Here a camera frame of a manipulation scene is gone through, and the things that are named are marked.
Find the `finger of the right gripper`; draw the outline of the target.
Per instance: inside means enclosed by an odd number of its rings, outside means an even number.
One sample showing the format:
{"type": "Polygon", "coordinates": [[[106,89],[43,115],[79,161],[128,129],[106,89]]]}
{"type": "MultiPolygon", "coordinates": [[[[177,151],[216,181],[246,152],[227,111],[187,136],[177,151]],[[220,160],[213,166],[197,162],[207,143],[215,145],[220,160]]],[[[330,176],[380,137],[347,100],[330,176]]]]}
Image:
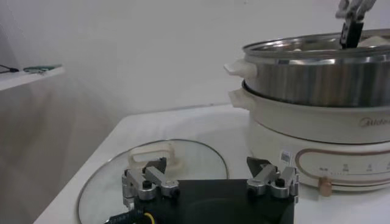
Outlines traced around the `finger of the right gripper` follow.
{"type": "Polygon", "coordinates": [[[339,43],[343,49],[356,48],[363,30],[363,19],[376,0],[340,0],[335,18],[343,19],[339,43]]]}

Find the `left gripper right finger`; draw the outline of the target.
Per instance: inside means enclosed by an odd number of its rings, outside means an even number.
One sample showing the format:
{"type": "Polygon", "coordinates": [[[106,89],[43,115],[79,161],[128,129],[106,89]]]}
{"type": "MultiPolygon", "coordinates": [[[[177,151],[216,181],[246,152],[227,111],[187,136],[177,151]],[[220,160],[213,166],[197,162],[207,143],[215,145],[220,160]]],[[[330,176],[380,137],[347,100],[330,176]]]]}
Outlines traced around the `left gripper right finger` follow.
{"type": "Polygon", "coordinates": [[[247,157],[252,178],[246,181],[247,193],[253,197],[270,194],[277,199],[292,197],[298,203],[299,175],[295,167],[280,170],[266,159],[247,157]]]}

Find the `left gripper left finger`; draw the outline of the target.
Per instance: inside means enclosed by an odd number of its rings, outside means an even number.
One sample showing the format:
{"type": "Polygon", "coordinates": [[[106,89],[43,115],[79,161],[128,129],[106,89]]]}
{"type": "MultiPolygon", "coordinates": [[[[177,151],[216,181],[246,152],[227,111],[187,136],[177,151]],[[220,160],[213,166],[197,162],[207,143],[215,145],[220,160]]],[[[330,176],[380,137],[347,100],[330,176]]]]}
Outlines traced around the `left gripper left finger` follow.
{"type": "Polygon", "coordinates": [[[132,204],[136,198],[151,201],[160,192],[162,197],[176,199],[180,196],[179,182],[165,176],[167,159],[149,161],[141,170],[128,168],[122,174],[122,200],[132,204]]]}

